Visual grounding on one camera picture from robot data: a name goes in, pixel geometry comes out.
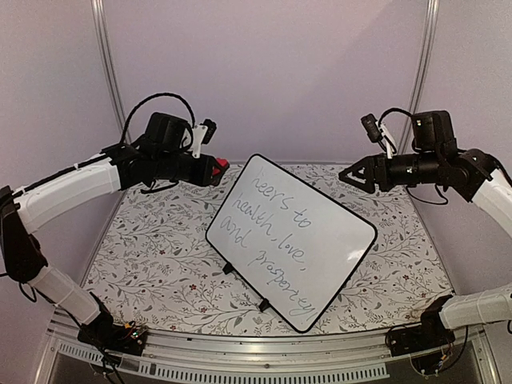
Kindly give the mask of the red whiteboard eraser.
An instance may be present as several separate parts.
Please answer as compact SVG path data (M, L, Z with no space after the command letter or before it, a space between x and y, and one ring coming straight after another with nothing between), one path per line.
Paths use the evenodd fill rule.
M212 175L215 177L219 176L221 178L229 168L230 164L226 159L216 158Z

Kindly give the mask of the white whiteboard black frame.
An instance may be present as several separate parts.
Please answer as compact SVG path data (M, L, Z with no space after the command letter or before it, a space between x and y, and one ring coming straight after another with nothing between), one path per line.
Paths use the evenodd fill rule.
M234 272L293 330L309 332L378 236L375 225L254 154L206 231Z

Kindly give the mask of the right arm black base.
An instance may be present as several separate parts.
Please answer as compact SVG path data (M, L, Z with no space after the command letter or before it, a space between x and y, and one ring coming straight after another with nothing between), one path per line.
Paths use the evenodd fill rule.
M438 348L437 352L412 358L412 367L422 375L439 374L449 359L455 341L454 332L443 325L442 306L451 294L435 299L420 315L415 326L393 326L385 336L385 344L393 357L414 354Z

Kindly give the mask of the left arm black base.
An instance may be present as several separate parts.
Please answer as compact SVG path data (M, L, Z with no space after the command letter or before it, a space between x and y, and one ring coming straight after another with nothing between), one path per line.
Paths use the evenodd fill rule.
M141 356L146 345L146 332L147 328L135 321L119 325L114 323L110 313L101 312L90 324L80 325L78 340L101 350Z

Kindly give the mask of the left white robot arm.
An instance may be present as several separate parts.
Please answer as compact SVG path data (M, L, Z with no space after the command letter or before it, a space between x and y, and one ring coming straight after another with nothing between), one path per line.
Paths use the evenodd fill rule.
M229 164L203 154L202 146L217 125L201 124L155 112L144 134L132 144L119 143L30 186L1 190L1 252L6 275L27 284L72 314L102 347L119 339L118 328L103 316L94 296L50 266L34 234L56 217L97 197L156 181L216 186Z

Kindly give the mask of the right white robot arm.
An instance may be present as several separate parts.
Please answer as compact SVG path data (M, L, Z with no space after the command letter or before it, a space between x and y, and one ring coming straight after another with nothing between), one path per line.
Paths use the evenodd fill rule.
M396 112L407 116L412 124L412 153L399 154L383 119L365 115L361 123L367 136L383 152L344 169L339 180L368 194L421 184L432 184L437 192L453 189L505 232L511 232L511 178L500 161L479 149L458 148L450 114L445 110L412 114L395 107L383 116ZM429 349L445 331L510 319L510 284L476 294L447 295L423 311L413 338L419 348Z

